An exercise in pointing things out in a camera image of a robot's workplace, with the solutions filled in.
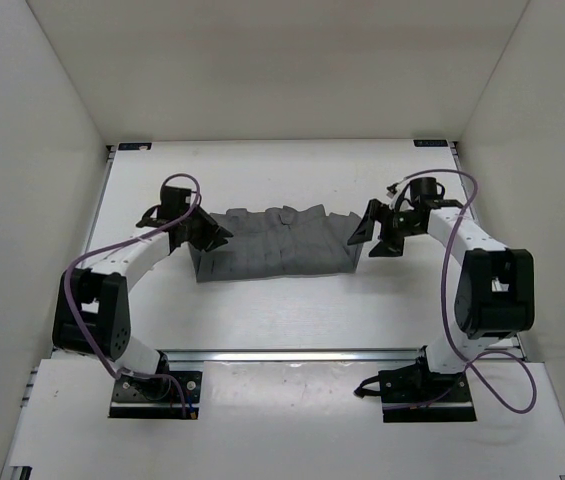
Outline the grey pleated skirt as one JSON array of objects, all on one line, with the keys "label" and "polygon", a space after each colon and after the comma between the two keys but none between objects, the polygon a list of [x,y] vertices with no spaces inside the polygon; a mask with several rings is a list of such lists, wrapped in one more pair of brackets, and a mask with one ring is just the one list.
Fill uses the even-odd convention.
[{"label": "grey pleated skirt", "polygon": [[362,247],[347,244],[361,222],[354,212],[328,213],[318,204],[306,210],[235,208],[211,217],[233,236],[210,252],[189,249],[199,283],[349,274],[357,269]]}]

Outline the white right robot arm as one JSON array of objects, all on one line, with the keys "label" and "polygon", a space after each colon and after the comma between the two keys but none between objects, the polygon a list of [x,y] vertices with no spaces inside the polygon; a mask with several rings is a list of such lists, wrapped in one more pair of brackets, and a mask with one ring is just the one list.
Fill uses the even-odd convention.
[{"label": "white right robot arm", "polygon": [[445,249],[443,263],[456,261],[460,276],[451,307],[443,306],[443,334],[423,349],[426,366],[410,376],[411,391],[433,400],[456,374],[489,346],[528,331],[535,320],[534,260],[526,249],[512,249],[486,233],[467,207],[445,196],[434,177],[419,177],[390,188],[392,199],[368,202],[348,240],[378,240],[372,257],[402,256],[405,241],[427,235]]}]

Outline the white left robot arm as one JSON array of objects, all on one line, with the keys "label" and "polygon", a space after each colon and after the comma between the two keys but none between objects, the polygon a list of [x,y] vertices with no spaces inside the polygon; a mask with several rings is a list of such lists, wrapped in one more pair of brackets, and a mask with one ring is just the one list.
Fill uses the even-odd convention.
[{"label": "white left robot arm", "polygon": [[53,345],[97,357],[115,379],[136,377],[150,398],[168,392],[171,373],[165,355],[131,332],[131,290],[181,246],[209,252],[232,237],[202,208],[200,185],[193,184],[188,189],[164,181],[159,203],[141,216],[129,238],[73,260],[60,280]]}]

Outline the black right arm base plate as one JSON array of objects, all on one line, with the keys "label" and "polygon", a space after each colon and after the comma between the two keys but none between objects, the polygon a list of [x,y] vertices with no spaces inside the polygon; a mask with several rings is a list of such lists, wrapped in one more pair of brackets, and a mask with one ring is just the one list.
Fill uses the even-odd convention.
[{"label": "black right arm base plate", "polygon": [[475,422],[466,373],[436,373],[420,355],[412,364],[379,370],[354,390],[358,398],[379,398],[384,423]]}]

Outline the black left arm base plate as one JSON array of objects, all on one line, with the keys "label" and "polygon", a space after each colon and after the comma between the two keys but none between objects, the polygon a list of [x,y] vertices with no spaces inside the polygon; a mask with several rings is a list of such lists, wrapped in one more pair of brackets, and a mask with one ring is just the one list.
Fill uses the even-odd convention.
[{"label": "black left arm base plate", "polygon": [[122,375],[115,381],[108,416],[113,419],[197,420],[200,416],[203,371],[169,366],[182,392],[169,379]]}]

